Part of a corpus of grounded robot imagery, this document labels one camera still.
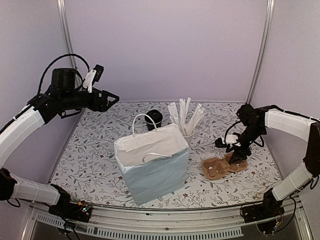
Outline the brown cardboard cup carrier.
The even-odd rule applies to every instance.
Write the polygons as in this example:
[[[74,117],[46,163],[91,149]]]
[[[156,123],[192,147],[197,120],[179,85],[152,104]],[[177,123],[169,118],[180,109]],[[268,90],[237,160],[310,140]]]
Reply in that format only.
[[[202,162],[203,174],[209,180],[219,180],[228,173],[238,173],[248,167],[246,160],[240,160],[238,163],[230,163],[233,153],[228,153],[224,158],[208,158]]]

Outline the black paper coffee cup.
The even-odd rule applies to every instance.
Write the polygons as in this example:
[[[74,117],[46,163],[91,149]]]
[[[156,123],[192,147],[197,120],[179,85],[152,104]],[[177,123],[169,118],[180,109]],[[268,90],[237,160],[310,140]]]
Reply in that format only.
[[[150,115],[149,117],[145,116],[144,120],[146,121],[146,126],[148,131],[152,131],[156,128],[162,127],[163,117],[160,115]]]

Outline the light blue paper bag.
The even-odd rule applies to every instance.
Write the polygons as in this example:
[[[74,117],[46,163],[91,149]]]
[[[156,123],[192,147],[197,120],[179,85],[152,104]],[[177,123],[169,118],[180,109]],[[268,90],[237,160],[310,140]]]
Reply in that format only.
[[[137,205],[181,189],[187,176],[190,147],[171,123],[114,142],[114,156]]]

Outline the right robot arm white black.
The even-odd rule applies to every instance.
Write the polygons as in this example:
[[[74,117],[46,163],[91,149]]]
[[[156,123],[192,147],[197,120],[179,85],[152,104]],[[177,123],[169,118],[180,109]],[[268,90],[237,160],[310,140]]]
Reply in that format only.
[[[226,152],[232,152],[231,163],[246,160],[251,155],[251,145],[271,134],[267,143],[284,178],[264,193],[261,204],[243,209],[247,215],[256,212],[262,218],[269,218],[282,211],[284,199],[318,184],[320,121],[277,105],[254,108],[244,104],[236,116],[237,122],[245,127],[243,132],[227,131],[221,138]]]

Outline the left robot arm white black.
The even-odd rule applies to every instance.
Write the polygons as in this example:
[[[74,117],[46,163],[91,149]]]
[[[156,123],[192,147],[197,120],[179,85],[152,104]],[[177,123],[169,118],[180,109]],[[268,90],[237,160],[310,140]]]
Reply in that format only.
[[[38,88],[37,94],[26,106],[0,130],[0,199],[40,202],[55,209],[63,216],[74,213],[70,195],[54,184],[41,184],[21,178],[4,167],[8,158],[30,135],[48,124],[56,116],[61,119],[79,114],[83,109],[106,112],[120,98],[106,90],[94,88],[99,82],[104,67],[97,64],[87,68],[85,77],[75,68],[55,68],[51,83],[45,92]]]

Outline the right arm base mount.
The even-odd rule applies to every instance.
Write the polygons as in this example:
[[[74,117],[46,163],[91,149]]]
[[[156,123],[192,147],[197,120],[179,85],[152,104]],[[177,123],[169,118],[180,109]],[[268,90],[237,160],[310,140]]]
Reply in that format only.
[[[252,204],[240,207],[240,216],[245,223],[253,223],[273,218],[257,225],[258,230],[265,235],[274,234],[280,224],[283,222],[285,210],[283,206],[277,206],[275,209],[266,209],[263,204]]]

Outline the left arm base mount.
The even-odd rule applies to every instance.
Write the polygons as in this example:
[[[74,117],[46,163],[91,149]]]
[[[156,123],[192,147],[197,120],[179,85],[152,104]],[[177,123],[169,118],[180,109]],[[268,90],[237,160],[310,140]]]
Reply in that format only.
[[[57,204],[49,207],[48,212],[58,216],[63,220],[74,220],[88,223],[92,215],[92,206],[84,200],[77,203],[68,202],[66,204]]]

